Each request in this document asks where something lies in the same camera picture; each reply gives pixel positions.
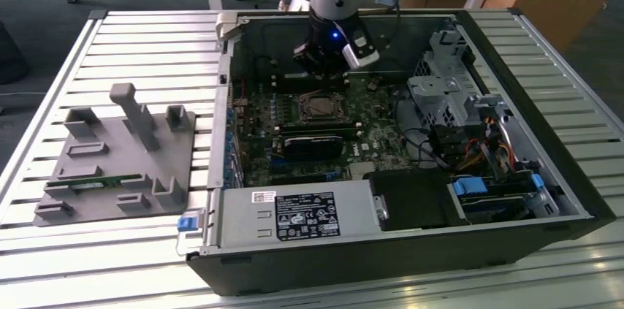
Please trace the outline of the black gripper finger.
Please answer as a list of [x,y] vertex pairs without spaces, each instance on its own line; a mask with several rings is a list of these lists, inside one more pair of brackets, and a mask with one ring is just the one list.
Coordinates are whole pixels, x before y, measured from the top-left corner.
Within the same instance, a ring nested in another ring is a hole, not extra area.
[[332,75],[332,90],[336,92],[345,91],[351,86],[349,73],[337,72]]
[[313,71],[313,78],[316,80],[317,89],[328,91],[332,87],[332,73],[327,71]]

